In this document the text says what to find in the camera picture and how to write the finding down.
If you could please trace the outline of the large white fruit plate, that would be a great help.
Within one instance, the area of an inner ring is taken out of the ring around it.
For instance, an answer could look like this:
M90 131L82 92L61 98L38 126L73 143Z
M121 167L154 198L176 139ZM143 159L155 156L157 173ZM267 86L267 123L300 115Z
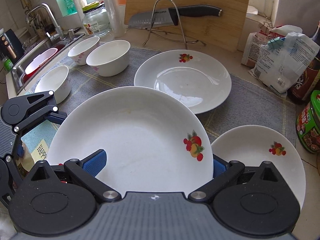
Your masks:
M120 87L73 110L58 128L47 155L51 165L104 150L97 178L120 194L189 194L213 178L208 135L196 115L163 92Z

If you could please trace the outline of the white floral bowl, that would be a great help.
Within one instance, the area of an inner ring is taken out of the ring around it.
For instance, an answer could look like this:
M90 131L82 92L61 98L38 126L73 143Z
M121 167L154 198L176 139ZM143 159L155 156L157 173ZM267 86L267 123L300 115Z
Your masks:
M99 47L100 38L90 37L76 46L74 46L69 52L68 57L70 57L77 65L83 66L86 64L86 59L88 55Z
M125 40L107 42L88 55L86 64L102 77L115 76L129 65L130 48L130 42Z

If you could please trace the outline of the white fruit plate back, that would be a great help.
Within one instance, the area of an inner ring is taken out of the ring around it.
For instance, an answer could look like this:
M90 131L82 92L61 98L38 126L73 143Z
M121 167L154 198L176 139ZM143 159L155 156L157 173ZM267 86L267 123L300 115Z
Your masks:
M232 81L215 58L194 50L170 50L147 59L138 68L134 85L167 93L201 114L228 98Z

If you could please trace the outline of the chrome kitchen faucet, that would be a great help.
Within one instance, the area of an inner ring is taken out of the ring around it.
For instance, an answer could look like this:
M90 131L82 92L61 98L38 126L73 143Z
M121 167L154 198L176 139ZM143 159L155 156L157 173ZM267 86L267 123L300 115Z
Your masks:
M26 13L25 21L34 29L40 40L55 42L65 39L61 26L46 3L41 3Z

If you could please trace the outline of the white red sink basket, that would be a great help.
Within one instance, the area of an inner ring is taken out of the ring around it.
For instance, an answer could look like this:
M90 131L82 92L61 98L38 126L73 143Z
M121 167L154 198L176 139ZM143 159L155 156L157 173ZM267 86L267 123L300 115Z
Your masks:
M39 54L31 63L29 63L25 69L25 74L22 77L22 82L28 81L37 70L44 66L57 52L61 49L61 46L49 48L42 54Z

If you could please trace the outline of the grey blue checked cloth mat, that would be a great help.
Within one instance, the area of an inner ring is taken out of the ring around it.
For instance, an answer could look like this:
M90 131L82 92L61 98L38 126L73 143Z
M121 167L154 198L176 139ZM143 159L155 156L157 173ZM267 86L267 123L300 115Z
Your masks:
M60 103L63 111L71 113L85 100L111 88L129 86L138 67L143 61L158 54L157 50L131 48L129 66L113 77L99 77L91 67L77 66L65 56L47 70L58 66L69 68L71 92ZM282 134L294 146L296 143L295 117L296 107L293 103L280 99L273 93L253 83L231 75L232 88L228 98L212 111L199 114L211 142L230 129L244 125L265 126Z

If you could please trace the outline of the sink soap dispenser pump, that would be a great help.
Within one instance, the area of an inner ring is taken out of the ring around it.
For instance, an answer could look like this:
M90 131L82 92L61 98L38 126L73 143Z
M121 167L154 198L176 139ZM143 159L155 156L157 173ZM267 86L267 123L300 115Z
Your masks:
M69 29L67 31L67 34L68 34L68 37L69 37L70 40L74 39L74 30L73 29Z

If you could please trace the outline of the green lid sauce jar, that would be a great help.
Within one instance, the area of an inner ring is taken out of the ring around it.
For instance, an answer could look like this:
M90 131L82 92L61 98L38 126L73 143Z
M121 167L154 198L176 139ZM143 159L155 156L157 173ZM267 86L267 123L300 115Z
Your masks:
M296 120L298 138L304 148L312 154L319 153L320 148L319 98L319 90L314 90L310 102Z

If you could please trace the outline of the plastic wrap roll short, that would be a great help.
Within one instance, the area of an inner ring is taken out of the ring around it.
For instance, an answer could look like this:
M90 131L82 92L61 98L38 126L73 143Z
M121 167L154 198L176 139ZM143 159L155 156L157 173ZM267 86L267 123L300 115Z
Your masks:
M78 16L80 18L80 21L84 18L84 13L83 13L83 7L87 5L86 0L73 0L73 3L75 5L76 11L78 13Z

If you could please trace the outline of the glass jar with lid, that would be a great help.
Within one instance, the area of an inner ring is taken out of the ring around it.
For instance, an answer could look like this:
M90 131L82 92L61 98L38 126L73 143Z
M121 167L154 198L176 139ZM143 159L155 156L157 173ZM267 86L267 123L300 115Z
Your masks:
M103 3L89 3L82 8L82 25L88 35L102 37L111 33L110 21Z

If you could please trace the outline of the dark vinegar bottle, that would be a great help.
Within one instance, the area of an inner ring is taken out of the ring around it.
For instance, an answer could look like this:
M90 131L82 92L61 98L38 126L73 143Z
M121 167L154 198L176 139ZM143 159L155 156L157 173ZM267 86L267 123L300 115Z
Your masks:
M297 82L289 89L287 95L295 104L304 103L319 82L319 53L310 62Z

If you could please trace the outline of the white plastic food bag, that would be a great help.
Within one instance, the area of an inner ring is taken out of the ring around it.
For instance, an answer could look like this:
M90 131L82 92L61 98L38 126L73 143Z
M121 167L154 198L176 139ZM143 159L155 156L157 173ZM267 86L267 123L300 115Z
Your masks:
M302 33L291 32L259 49L250 74L280 97L286 97L319 52L319 45Z

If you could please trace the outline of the red white packet with clip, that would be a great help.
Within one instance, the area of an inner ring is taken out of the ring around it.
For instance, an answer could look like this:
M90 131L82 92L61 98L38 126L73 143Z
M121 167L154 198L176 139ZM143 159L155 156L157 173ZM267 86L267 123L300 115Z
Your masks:
M291 32L302 33L303 30L295 25L286 24L274 27L271 22L259 23L258 30L248 35L241 64L253 68L258 60L261 46L267 45L274 38L283 38Z

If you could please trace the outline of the bamboo cutting board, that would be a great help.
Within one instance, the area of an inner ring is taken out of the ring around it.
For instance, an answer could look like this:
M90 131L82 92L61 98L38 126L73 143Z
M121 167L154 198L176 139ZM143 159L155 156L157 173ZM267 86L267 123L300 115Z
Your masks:
M126 0L125 24L136 14L140 28L151 26L151 13L168 15L173 22L163 26L187 37L236 51L244 26L249 0Z

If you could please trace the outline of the black handled santoku knife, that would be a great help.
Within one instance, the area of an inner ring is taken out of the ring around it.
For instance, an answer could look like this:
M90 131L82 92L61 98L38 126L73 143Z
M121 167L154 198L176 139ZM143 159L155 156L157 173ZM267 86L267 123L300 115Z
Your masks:
M184 17L204 17L204 16L217 16L222 15L222 9L214 7L211 5L189 5L178 7L178 12L180 16ZM174 26L178 25L178 19L176 16L176 11L174 7L158 9L156 13L160 13L155 16L155 21L158 20L158 23L173 23ZM150 26L152 11L141 12L133 15L128 23L129 29L146 29Z

